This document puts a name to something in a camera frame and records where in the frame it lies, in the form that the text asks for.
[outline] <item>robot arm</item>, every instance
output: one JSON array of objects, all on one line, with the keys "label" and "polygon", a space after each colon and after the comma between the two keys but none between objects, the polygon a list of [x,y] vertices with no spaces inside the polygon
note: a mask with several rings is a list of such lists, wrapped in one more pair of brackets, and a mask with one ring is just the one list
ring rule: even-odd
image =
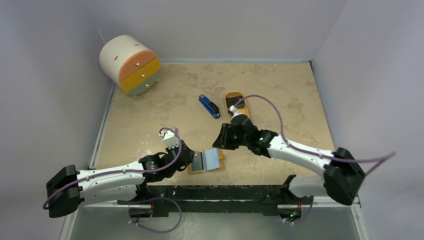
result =
[{"label": "robot arm", "polygon": [[295,197],[328,195],[343,205],[353,203],[365,178],[364,171],[357,163],[344,163],[319,157],[326,155],[339,159],[353,159],[349,151],[338,148],[332,152],[293,141],[290,141],[290,144],[317,153],[318,156],[291,148],[276,132],[259,130],[246,115],[235,111],[231,122],[222,124],[219,136],[212,146],[226,150],[246,146],[256,155],[289,161],[316,173],[315,176],[291,175],[287,178],[283,187]]},{"label": "robot arm", "polygon": [[178,154],[179,140],[170,130],[161,134],[166,144],[166,152],[147,155],[138,161],[122,166],[101,170],[79,170],[75,165],[65,166],[46,184],[47,196],[51,196],[63,186],[77,182],[56,194],[48,202],[51,218],[73,213],[80,207],[106,201],[120,202],[146,199],[141,194],[146,183],[159,182],[171,178],[176,171],[183,171],[193,162],[195,152],[181,140],[181,152],[169,167],[155,171],[170,164]]}]

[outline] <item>purple cable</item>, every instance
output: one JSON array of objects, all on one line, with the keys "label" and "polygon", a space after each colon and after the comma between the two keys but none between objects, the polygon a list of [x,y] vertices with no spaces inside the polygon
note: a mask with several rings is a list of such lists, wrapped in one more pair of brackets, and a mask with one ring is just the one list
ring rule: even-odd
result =
[{"label": "purple cable", "polygon": [[167,234],[167,233],[174,231],[180,225],[181,220],[183,219],[183,211],[181,210],[181,207],[178,205],[178,203],[176,201],[174,201],[173,199],[160,196],[160,197],[153,197],[153,198],[143,200],[143,201],[131,202],[131,204],[143,204],[143,203],[148,203],[148,202],[151,202],[151,201],[154,201],[154,200],[168,200],[171,203],[173,203],[176,206],[176,208],[178,208],[179,219],[178,219],[178,222],[175,224],[175,226],[173,226],[172,228],[170,228],[168,230],[155,230],[155,229],[149,228],[147,226],[143,226],[140,223],[135,222],[134,220],[131,219],[131,214],[130,214],[131,208],[128,209],[128,216],[129,216],[129,222],[128,223],[134,224],[134,225],[136,225],[136,226],[138,226],[142,229],[145,229],[147,231],[150,231],[150,232],[156,233],[156,234]]},{"label": "purple cable", "polygon": [[244,98],[240,99],[236,104],[234,104],[235,106],[237,106],[239,103],[241,103],[243,100],[251,98],[251,97],[257,97],[260,99],[263,99],[265,101],[267,101],[275,110],[275,112],[278,115],[278,119],[280,122],[280,135],[282,137],[282,140],[285,142],[285,144],[287,144],[289,147],[291,147],[292,149],[304,153],[304,154],[309,154],[309,155],[313,155],[313,156],[317,156],[320,158],[325,158],[325,159],[329,159],[332,161],[338,161],[338,162],[342,162],[342,163],[374,163],[374,162],[378,162],[375,166],[373,166],[370,170],[368,170],[366,172],[366,175],[369,175],[372,171],[374,171],[378,166],[380,166],[382,163],[384,163],[385,161],[387,161],[388,159],[392,158],[393,156],[396,155],[396,152],[391,152],[385,156],[381,156],[381,157],[376,157],[376,158],[371,158],[371,159],[343,159],[343,158],[337,158],[337,157],[333,157],[333,156],[327,156],[327,155],[321,155],[319,153],[313,152],[313,151],[308,151],[308,150],[304,150],[301,148],[298,148],[294,145],[292,145],[291,143],[289,143],[289,141],[287,140],[287,138],[284,136],[283,133],[283,118],[281,117],[280,111],[277,109],[277,107],[274,105],[274,103],[272,103],[270,100],[268,100],[266,97],[260,96],[260,95],[256,95],[256,94],[252,94],[252,95],[247,95]]},{"label": "purple cable", "polygon": [[303,220],[305,220],[305,218],[309,215],[309,213],[312,210],[312,205],[314,204],[314,196],[310,196],[310,205],[308,207],[308,209],[306,210],[305,214],[302,214],[302,216],[299,218],[299,220],[297,221],[289,221],[292,224],[299,224],[301,222],[303,222]]},{"label": "purple cable", "polygon": [[[169,127],[162,127],[159,130],[159,133],[161,133],[163,130],[171,131],[172,133],[174,133],[174,135],[178,139],[178,152],[177,152],[175,158],[170,163],[168,163],[167,165],[165,165],[163,167],[160,167],[160,168],[157,168],[157,169],[152,169],[152,170],[127,169],[125,171],[126,173],[154,173],[154,172],[159,172],[159,171],[162,171],[162,170],[168,168],[169,166],[171,166],[172,164],[174,164],[177,161],[177,159],[180,157],[181,149],[182,149],[182,147],[181,147],[181,138],[178,135],[178,132],[174,131],[173,129],[171,129]],[[125,173],[123,173],[122,170],[105,171],[105,172],[100,172],[100,173],[96,173],[96,174],[90,175],[90,176],[88,176],[88,178],[89,179],[93,179],[93,178],[96,178],[96,177],[100,177],[100,176],[104,176],[104,175],[110,175],[110,174],[125,174]],[[72,182],[66,184],[65,186],[59,188],[57,191],[55,191],[51,196],[49,196],[47,198],[47,200],[42,205],[42,209],[48,210],[49,207],[47,206],[47,204],[49,204],[49,202],[54,197],[56,197],[59,193],[63,192],[65,189],[68,189],[72,185],[78,184],[78,183],[83,182],[83,181],[87,181],[87,179],[85,177],[83,177],[83,178],[77,179],[75,181],[72,181]]]}]

